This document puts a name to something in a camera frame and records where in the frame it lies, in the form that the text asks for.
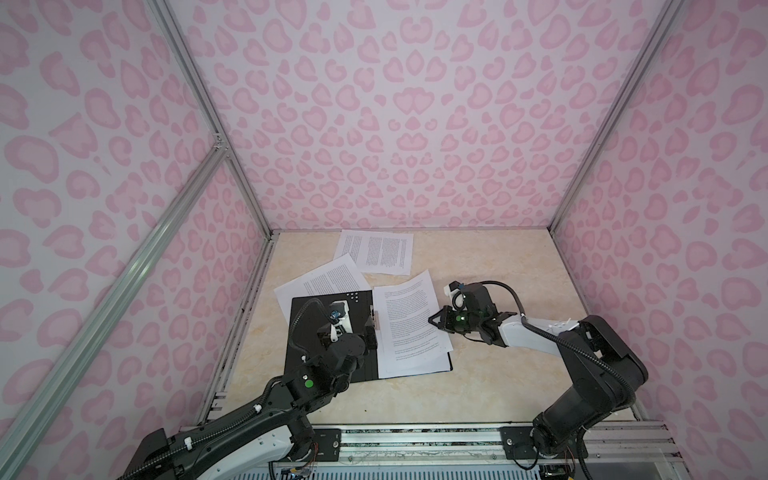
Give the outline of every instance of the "tabletop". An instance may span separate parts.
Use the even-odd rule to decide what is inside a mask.
[[[339,232],[281,233],[227,388],[227,413],[260,395],[283,372],[288,324],[274,289],[333,260]],[[499,280],[525,312],[555,321],[586,316],[546,230],[417,230],[410,276],[366,273],[371,286],[402,283],[429,269],[440,305],[443,287]],[[499,311],[511,296],[491,291]],[[499,348],[451,335],[452,372],[353,383],[310,414],[316,424],[530,422],[571,386],[560,357],[524,347]],[[609,420],[634,419],[629,409]]]

